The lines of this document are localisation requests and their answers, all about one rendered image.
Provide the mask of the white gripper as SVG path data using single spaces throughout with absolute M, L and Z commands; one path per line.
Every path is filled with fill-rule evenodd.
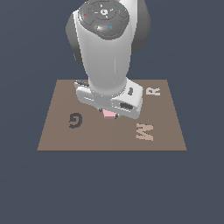
M 122 92 L 117 96 L 109 97 L 95 94 L 85 81 L 76 80 L 73 85 L 80 102 L 91 105 L 100 112 L 104 109 L 112 111 L 115 113 L 115 119 L 118 116 L 137 119 L 140 115 L 144 89 L 129 79 L 127 79 L 126 87 Z

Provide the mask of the pink letter block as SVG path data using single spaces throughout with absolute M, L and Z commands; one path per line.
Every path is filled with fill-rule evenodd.
M 104 109 L 102 112 L 103 112 L 105 119 L 115 119 L 116 118 L 116 113 L 114 113 L 112 111 L 108 111 L 108 110 Z

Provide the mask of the brown letter board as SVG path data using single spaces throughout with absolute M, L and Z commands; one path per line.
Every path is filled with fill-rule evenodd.
M 143 87 L 140 116 L 105 119 L 78 101 L 74 82 L 58 80 L 38 144 L 39 151 L 185 151 L 186 144 L 166 80 L 138 80 Z M 160 88 L 160 96 L 147 95 Z M 151 124 L 152 141 L 136 139 L 137 124 Z

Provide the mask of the beige letter W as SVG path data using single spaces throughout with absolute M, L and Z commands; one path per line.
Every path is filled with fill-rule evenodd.
M 153 130 L 151 124 L 138 123 L 136 125 L 136 139 L 152 141 L 153 136 L 149 134 L 149 131 Z

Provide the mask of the beige letter R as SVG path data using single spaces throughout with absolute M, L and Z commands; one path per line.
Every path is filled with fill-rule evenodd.
M 147 95 L 160 96 L 160 88 L 159 88 L 159 87 L 156 87 L 156 88 L 148 87 L 148 88 L 146 89 L 146 94 L 147 94 Z

